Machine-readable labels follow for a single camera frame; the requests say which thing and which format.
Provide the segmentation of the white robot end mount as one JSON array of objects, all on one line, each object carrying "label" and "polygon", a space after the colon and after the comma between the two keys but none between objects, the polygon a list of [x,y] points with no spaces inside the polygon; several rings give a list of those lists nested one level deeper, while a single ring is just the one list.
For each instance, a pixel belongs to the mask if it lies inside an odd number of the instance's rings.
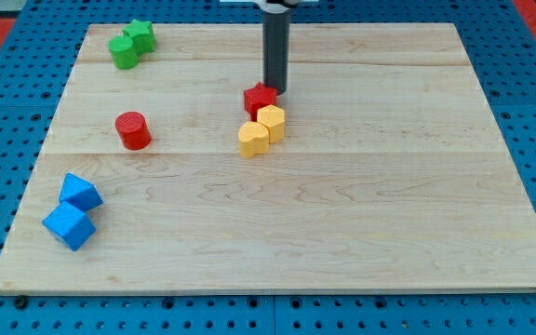
[{"label": "white robot end mount", "polygon": [[219,0],[221,6],[252,7],[256,6],[264,12],[286,12],[296,7],[312,7],[319,0]]}]

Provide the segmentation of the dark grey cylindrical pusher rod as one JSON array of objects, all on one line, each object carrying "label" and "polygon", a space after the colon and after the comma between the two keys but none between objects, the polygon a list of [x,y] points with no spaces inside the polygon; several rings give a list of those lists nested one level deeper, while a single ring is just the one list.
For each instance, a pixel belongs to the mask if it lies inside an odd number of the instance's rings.
[{"label": "dark grey cylindrical pusher rod", "polygon": [[290,10],[264,12],[262,16],[263,83],[278,94],[288,87]]}]

